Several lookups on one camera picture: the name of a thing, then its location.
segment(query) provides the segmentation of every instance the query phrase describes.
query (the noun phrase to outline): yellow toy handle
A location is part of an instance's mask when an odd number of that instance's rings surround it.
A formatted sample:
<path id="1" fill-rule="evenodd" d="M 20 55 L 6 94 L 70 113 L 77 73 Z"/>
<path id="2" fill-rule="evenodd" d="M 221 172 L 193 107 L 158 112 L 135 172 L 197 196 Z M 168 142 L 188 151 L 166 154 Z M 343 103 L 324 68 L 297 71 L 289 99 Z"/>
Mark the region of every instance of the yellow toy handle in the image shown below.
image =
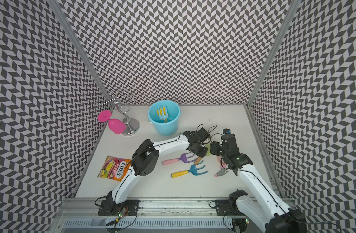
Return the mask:
<path id="1" fill-rule="evenodd" d="M 177 177 L 177 176 L 182 176 L 182 175 L 187 174 L 187 173 L 188 173 L 188 170 L 174 172 L 174 173 L 172 173 L 172 178 Z"/>

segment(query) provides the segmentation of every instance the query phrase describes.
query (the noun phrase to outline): pink handle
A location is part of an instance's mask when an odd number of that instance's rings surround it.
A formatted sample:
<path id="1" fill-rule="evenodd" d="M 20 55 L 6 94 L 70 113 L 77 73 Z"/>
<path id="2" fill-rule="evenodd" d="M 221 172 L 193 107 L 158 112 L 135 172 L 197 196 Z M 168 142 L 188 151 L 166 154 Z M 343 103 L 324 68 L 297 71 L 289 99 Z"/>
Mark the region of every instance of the pink handle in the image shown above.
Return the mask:
<path id="1" fill-rule="evenodd" d="M 175 162 L 178 162 L 178 161 L 179 161 L 178 158 L 173 158 L 171 160 L 164 160 L 164 161 L 162 161 L 162 165 L 167 165 L 167 164 L 175 163 Z"/>

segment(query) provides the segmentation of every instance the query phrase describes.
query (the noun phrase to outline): chevron patterned wall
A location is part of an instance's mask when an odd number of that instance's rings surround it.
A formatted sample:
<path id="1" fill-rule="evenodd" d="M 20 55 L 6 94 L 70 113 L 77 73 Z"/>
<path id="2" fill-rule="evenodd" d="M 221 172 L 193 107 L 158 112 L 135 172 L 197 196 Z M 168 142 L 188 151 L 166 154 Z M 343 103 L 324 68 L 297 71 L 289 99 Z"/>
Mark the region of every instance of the chevron patterned wall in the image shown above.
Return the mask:
<path id="1" fill-rule="evenodd" d="M 0 232 L 48 229 L 103 127 L 98 93 L 44 0 L 0 0 Z"/>
<path id="2" fill-rule="evenodd" d="M 307 221 L 356 232 L 356 0 L 301 3 L 251 109 Z"/>
<path id="3" fill-rule="evenodd" d="M 291 0 L 58 0 L 105 87 L 134 104 L 246 103 Z"/>

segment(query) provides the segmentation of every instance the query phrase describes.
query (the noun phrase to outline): silver stand base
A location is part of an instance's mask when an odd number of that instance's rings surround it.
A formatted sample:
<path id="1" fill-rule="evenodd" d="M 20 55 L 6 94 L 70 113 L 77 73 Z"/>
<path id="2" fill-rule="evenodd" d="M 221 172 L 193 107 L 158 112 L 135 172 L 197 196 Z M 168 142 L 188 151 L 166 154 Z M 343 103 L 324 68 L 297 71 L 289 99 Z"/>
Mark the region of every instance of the silver stand base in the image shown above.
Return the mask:
<path id="1" fill-rule="evenodd" d="M 136 132 L 138 132 L 138 130 L 140 128 L 139 121 L 134 118 L 130 118 L 129 123 L 125 124 L 125 125 L 126 125 L 126 128 L 125 128 L 124 132 L 122 133 L 125 136 L 134 135 Z"/>

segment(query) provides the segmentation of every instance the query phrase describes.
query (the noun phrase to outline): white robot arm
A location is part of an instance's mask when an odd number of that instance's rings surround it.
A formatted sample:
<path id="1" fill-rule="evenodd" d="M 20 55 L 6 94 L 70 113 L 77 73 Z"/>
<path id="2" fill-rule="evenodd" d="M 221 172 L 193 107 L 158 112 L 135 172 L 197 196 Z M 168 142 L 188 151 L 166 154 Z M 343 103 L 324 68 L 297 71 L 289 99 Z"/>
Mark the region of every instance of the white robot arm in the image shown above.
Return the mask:
<path id="1" fill-rule="evenodd" d="M 158 151 L 159 156 L 165 156 L 174 151 L 186 150 L 190 145 L 190 143 L 188 142 L 188 138 L 186 136 L 179 135 L 178 137 L 171 138 L 169 140 L 165 140 L 161 142 L 153 142 L 152 145 L 154 149 Z M 134 167 L 130 166 L 124 179 L 122 179 L 120 184 L 112 191 L 112 199 L 115 201 L 116 204 L 123 203 L 124 201 L 126 201 L 129 193 L 134 188 L 134 186 L 138 183 L 140 178 L 141 175 L 136 175 Z"/>
<path id="2" fill-rule="evenodd" d="M 153 171 L 157 158 L 178 150 L 190 150 L 200 158 L 204 157 L 207 148 L 204 141 L 210 137 L 208 132 L 201 128 L 198 132 L 184 132 L 178 137 L 151 142 L 145 140 L 132 156 L 130 168 L 120 184 L 106 197 L 108 209 L 113 212 L 116 206 L 126 201 L 130 191 L 137 184 L 141 176 Z M 229 204 L 233 214 L 243 213 L 248 216 L 263 232 L 306 232 L 304 224 L 291 222 L 290 216 L 299 221 L 305 221 L 300 210 L 292 210 L 268 186 L 256 170 L 253 162 L 245 154 L 239 152 L 235 135 L 222 135 L 222 145 L 219 142 L 210 144 L 210 152 L 221 156 L 228 168 L 245 182 L 260 206 L 256 205 L 243 190 L 236 190 L 230 194 Z"/>

